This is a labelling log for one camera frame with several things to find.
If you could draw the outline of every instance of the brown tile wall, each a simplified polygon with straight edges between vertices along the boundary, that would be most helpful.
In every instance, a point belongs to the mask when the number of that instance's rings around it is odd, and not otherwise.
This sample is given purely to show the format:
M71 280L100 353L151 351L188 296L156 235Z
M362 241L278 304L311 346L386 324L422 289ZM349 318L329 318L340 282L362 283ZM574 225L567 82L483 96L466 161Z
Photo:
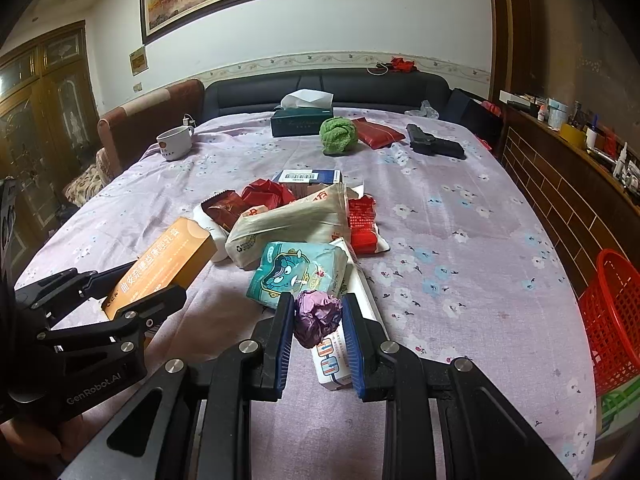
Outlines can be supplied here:
M576 296L594 277L603 248L624 254L640 268L640 214L610 183L603 188L602 176L569 147L516 114L507 111L502 164L540 219Z

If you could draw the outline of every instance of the human hand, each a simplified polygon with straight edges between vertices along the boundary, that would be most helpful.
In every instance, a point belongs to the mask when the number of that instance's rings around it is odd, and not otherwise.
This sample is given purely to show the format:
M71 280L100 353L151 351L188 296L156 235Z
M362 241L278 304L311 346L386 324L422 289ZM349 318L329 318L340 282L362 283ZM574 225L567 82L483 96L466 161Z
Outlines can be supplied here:
M58 436L30 420L21 418L12 418L0 424L0 431L17 456L41 464L47 463L57 455L70 462L87 441L82 415L60 424Z

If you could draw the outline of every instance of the black pistol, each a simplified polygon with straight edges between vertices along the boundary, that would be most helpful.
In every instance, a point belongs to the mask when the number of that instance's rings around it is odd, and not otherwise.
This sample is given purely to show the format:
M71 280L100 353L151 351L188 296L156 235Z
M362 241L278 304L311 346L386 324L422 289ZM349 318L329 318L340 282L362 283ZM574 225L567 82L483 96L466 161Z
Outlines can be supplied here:
M465 149L454 140L440 139L422 131L416 124L408 124L411 147L416 153L423 155L445 155L454 158L466 158Z

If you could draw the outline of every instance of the green tissue box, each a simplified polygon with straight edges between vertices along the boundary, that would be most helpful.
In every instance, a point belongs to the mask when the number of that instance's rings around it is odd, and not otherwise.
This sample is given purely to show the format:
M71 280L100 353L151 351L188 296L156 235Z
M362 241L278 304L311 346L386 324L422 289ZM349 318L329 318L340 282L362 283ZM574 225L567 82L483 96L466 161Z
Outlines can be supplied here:
M274 137L318 135L320 124L334 116L325 108L288 108L277 110L271 117L271 133Z

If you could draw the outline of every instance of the purple crumpled paper ball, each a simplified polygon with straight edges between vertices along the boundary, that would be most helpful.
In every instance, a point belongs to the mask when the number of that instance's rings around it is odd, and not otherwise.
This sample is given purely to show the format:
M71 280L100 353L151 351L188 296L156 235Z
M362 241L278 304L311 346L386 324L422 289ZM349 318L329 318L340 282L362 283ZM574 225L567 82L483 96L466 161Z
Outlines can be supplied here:
M296 300L293 333L305 348L320 344L338 330L342 319L342 304L338 298L322 290L303 290Z

